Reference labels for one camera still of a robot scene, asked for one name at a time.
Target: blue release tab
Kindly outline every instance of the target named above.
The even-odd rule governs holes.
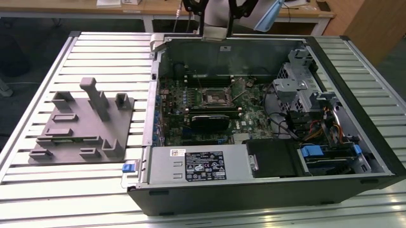
[[[300,149],[300,151],[301,151],[303,157],[307,157],[307,156],[321,156],[321,155],[324,155],[320,146],[316,146],[316,145],[313,145],[313,146],[304,146]]]
[[[353,150],[355,150],[355,153],[356,153],[357,155],[360,155],[361,150],[360,150],[360,147],[359,147],[357,145],[353,145]]]
[[[124,164],[121,171],[122,173],[134,172],[134,164]]]

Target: power supply label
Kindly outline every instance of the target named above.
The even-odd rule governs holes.
[[[184,153],[184,164],[188,182],[226,179],[221,151]]]

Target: barcode sticker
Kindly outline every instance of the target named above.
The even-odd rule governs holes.
[[[122,13],[140,13],[140,10],[122,10]]]
[[[184,157],[184,149],[170,149],[170,157]]]

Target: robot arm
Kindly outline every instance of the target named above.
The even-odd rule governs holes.
[[[268,31],[282,3],[284,0],[182,0],[184,9],[200,17],[198,34],[212,40],[230,36],[233,21]]]

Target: floor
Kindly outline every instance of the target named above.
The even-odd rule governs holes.
[[[62,47],[70,31],[105,31],[105,32],[142,32],[140,20],[125,19],[63,19],[61,26],[55,27],[50,19],[5,19],[11,22],[11,27],[6,28],[0,23],[0,34],[11,35],[22,52],[30,62],[30,71],[18,77],[3,77],[2,81],[13,90],[10,97],[0,97],[0,150],[7,140],[14,126],[21,118],[25,108],[30,102],[37,86],[47,72],[57,53]],[[173,22],[156,21],[154,30],[170,32]],[[186,22],[177,23],[176,30],[185,30]],[[403,76],[406,75],[406,39],[403,39],[385,60],[377,66],[377,70],[384,75],[385,80],[392,85],[396,92],[406,99],[403,89]]]

